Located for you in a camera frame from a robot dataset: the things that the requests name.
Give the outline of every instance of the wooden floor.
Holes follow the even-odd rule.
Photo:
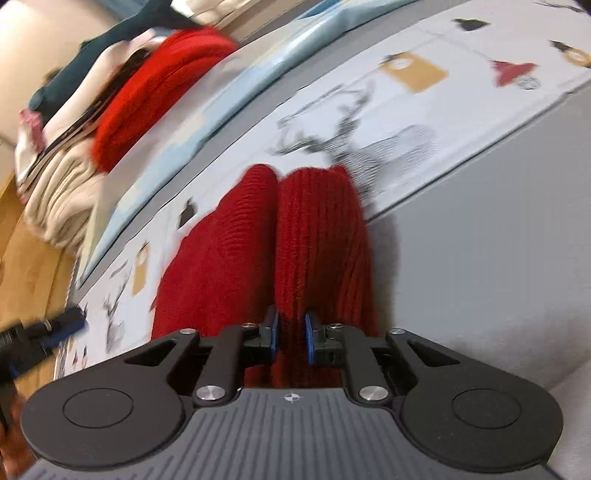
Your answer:
[[[22,219],[14,177],[0,184],[0,329],[17,320],[29,323],[64,308],[74,260],[36,238]],[[17,381],[29,397],[53,379],[48,359]]]

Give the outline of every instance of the white wall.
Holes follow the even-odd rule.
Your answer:
[[[18,113],[43,76],[114,24],[90,0],[10,0],[0,8],[0,141],[16,144]],[[0,172],[5,162],[2,155]]]

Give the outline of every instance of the silver screw head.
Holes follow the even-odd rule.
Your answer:
[[[222,398],[226,391],[218,385],[205,385],[197,389],[197,397],[201,400],[214,401]]]
[[[369,385],[359,390],[359,396],[367,401],[379,401],[388,396],[388,390],[377,385]]]

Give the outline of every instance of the ridged rubber surface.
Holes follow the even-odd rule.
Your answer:
[[[21,478],[556,480],[557,477],[542,466],[496,475],[454,470],[418,451],[399,431],[389,412],[357,406],[341,389],[246,389],[228,406],[197,410],[171,445],[143,462],[109,472],[77,472],[40,460]]]

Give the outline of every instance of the pink fabric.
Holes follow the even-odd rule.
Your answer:
[[[37,153],[41,153],[46,145],[43,137],[43,118],[39,112],[33,112],[28,108],[21,110],[18,114],[18,120],[31,129],[31,139]]]

